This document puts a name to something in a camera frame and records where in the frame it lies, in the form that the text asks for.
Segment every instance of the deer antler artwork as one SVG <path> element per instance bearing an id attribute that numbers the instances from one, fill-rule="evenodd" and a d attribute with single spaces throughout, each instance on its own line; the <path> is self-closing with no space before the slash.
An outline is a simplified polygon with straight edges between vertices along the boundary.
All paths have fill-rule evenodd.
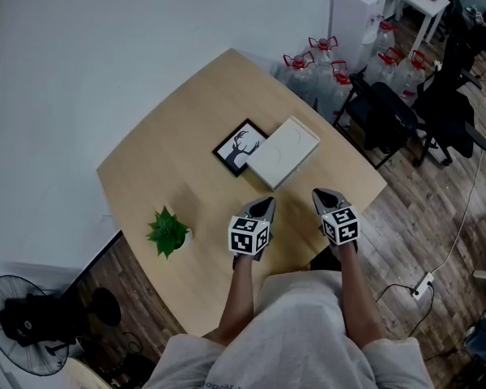
<path id="1" fill-rule="evenodd" d="M 235 163 L 235 159 L 237 156 L 239 156 L 240 154 L 246 154 L 247 156 L 250 156 L 250 154 L 255 152 L 256 149 L 259 147 L 259 142 L 256 141 L 256 144 L 250 149 L 249 152 L 245 150 L 246 146 L 244 148 L 241 148 L 241 141 L 239 140 L 243 138 L 243 136 L 247 133 L 248 131 L 242 130 L 236 135 L 234 135 L 234 143 L 232 144 L 232 151 L 225 159 L 225 161 L 227 161 L 227 164 L 237 167 Z"/>

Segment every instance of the light wood tabletop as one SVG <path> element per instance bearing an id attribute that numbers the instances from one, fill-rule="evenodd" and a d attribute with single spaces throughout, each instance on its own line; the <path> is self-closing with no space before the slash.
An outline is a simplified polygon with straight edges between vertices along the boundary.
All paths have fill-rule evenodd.
<path id="1" fill-rule="evenodd" d="M 234 177 L 212 150 L 250 118 L 271 135 L 295 116 L 320 137 L 317 151 L 276 192 L 249 169 Z M 230 49 L 149 113 L 98 169 L 113 217 L 148 279 L 178 322 L 197 336 L 218 326 L 232 276 L 228 222 L 262 196 L 277 200 L 254 290 L 270 274 L 305 266 L 326 245 L 311 192 L 340 191 L 363 211 L 386 182 L 322 117 L 251 61 Z M 168 260 L 146 235 L 167 206 L 193 241 Z"/>

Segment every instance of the floor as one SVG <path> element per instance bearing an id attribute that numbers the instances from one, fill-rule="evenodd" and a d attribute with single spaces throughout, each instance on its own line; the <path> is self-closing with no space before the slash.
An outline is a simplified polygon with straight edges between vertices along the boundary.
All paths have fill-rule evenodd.
<path id="1" fill-rule="evenodd" d="M 404 16 L 397 26 L 397 46 L 407 54 L 419 27 L 417 18 Z M 430 70 L 433 59 L 442 58 L 443 45 L 434 39 L 433 46 L 423 44 L 421 50 Z M 485 67 L 486 62 L 478 61 L 473 72 L 480 74 Z M 486 72 L 482 80 L 483 91 L 469 86 L 462 91 L 475 108 L 475 127 L 484 133 Z M 421 140 L 414 140 L 380 168 L 388 186 L 363 214 L 360 259 L 375 296 L 389 284 L 415 286 L 426 271 L 437 267 L 452 246 L 465 212 L 480 150 L 470 160 L 451 152 L 454 162 L 446 168 L 439 164 L 439 157 L 430 156 L 414 169 L 411 163 L 421 148 Z M 414 334 L 425 359 L 461 348 L 465 330 L 486 310 L 486 281 L 475 280 L 471 276 L 474 269 L 486 270 L 486 152 L 457 245 L 448 263 L 435 274 L 433 308 Z M 108 329 L 92 321 L 92 332 L 103 339 L 83 342 L 85 361 L 96 370 L 113 368 L 123 353 L 139 350 L 133 335 L 122 334 L 130 332 L 143 342 L 143 355 L 157 362 L 168 338 L 182 329 L 123 237 L 78 284 L 82 300 L 88 301 L 99 286 L 110 289 L 121 302 L 122 322 L 120 327 Z M 378 306 L 393 338 L 410 333 L 428 312 L 431 296 L 428 291 L 416 302 L 406 289 L 393 287 L 386 292 Z M 435 386 L 447 387 L 467 361 L 461 352 L 428 361 Z"/>

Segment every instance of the potted plant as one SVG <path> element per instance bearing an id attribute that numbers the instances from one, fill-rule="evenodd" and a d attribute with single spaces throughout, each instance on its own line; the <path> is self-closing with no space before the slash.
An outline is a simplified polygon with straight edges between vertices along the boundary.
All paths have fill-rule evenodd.
<path id="1" fill-rule="evenodd" d="M 155 212 L 156 221 L 149 224 L 153 229 L 147 239 L 156 244 L 158 255 L 169 258 L 175 250 L 184 248 L 193 238 L 191 230 L 177 220 L 177 215 L 171 216 L 166 206 L 161 213 Z"/>

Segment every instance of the power strip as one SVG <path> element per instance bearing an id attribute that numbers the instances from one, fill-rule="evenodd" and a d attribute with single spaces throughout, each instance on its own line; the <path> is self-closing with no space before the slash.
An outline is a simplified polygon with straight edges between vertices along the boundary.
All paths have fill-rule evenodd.
<path id="1" fill-rule="evenodd" d="M 416 286 L 416 290 L 411 293 L 412 297 L 415 300 L 419 300 L 423 297 L 426 293 L 427 289 L 429 288 L 428 284 L 431 284 L 434 281 L 434 276 L 430 272 L 426 272 L 423 279 L 418 283 Z"/>

